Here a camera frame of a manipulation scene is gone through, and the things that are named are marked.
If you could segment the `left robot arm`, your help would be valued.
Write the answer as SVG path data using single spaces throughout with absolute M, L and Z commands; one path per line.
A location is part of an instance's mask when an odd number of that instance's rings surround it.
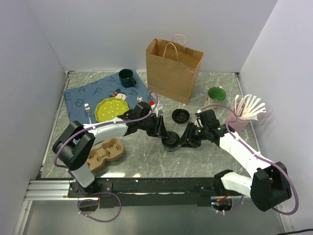
M 163 140 L 170 138 L 163 116 L 154 114 L 154 110 L 148 103 L 140 102 L 134 109 L 109 121 L 98 124 L 73 121 L 67 126 L 54 143 L 52 151 L 78 182 L 82 194 L 91 197 L 97 191 L 95 177 L 87 165 L 87 158 L 95 144 L 110 138 L 130 135 L 137 130 L 145 131 L 150 137 Z

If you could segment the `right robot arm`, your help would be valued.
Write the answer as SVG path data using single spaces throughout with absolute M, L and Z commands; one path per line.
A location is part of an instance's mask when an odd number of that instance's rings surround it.
M 224 170 L 214 176 L 213 189 L 219 195 L 235 191 L 252 199 L 261 211 L 267 211 L 291 198 L 287 169 L 252 149 L 230 126 L 221 125 L 213 110 L 196 113 L 197 121 L 189 122 L 178 141 L 181 147 L 197 148 L 202 141 L 213 142 L 229 153 L 249 174 Z

